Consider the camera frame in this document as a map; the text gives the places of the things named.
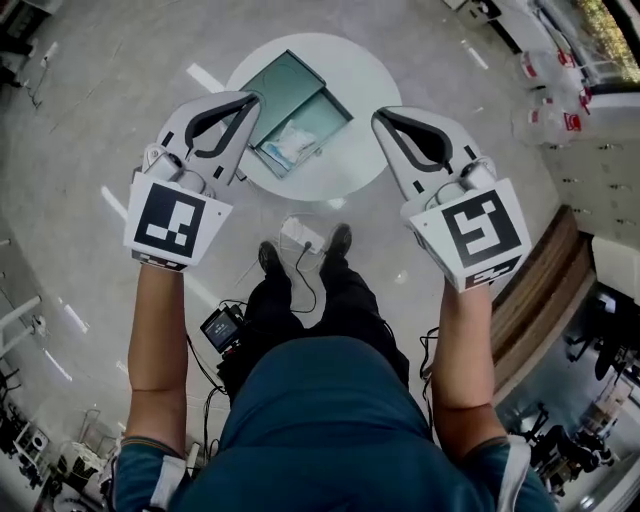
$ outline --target forearm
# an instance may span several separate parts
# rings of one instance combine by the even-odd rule
[[[433,363],[433,419],[442,449],[453,460],[506,436],[491,405],[490,327],[489,286],[459,295],[447,282]]]
[[[142,265],[129,346],[131,388],[184,390],[187,364],[182,274]]]
[[[494,373],[490,328],[489,286],[458,294],[447,281],[433,363],[434,406],[468,409],[491,403]]]

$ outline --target foot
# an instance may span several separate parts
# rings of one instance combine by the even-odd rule
[[[333,230],[329,248],[325,251],[327,258],[344,258],[351,249],[351,226],[349,224],[338,224]]]
[[[278,256],[278,251],[271,242],[264,241],[260,244],[258,262],[265,274],[272,274],[274,272],[284,273],[284,267]]]

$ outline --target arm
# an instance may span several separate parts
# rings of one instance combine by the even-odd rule
[[[183,276],[142,265],[129,347],[127,437],[148,437],[184,453],[187,364]]]
[[[491,405],[490,327],[489,286],[458,294],[445,281],[433,363],[433,413],[442,448],[454,461],[507,435]]]

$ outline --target white table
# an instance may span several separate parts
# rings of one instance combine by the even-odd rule
[[[367,50],[328,34],[295,34],[265,44],[238,66],[227,89],[241,89],[286,50],[326,81],[327,89],[353,120],[282,180],[251,150],[245,151],[240,169],[260,187],[289,199],[326,201],[344,197],[386,168],[387,161],[371,130],[371,116],[380,107],[401,105],[400,92],[384,65]]]

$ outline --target teal t-shirt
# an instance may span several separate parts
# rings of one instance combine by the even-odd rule
[[[294,340],[256,365],[236,397],[218,454],[197,479],[183,479],[167,508],[489,511],[508,452],[506,442],[493,444],[454,465],[433,444],[420,408],[376,350],[351,338]],[[118,512],[149,508],[170,455],[149,440],[124,446]],[[516,510],[555,510],[532,471]]]

